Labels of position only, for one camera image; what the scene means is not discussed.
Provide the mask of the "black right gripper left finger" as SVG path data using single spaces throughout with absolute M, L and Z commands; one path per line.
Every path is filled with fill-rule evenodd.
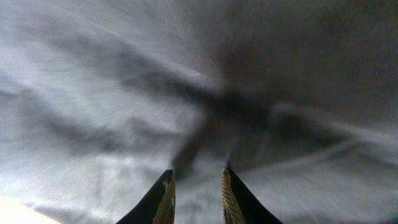
M 174 224 L 175 206 L 175 177 L 169 169 L 116 224 Z

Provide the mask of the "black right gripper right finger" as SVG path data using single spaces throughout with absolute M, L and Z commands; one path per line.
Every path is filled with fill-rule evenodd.
M 283 224 L 229 167 L 223 169 L 221 201 L 224 224 Z

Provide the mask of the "dark blue denim shorts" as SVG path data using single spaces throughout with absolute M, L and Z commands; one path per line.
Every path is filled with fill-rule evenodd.
M 1 198 L 114 223 L 222 168 L 285 223 L 397 221 L 396 1 L 2 1 Z

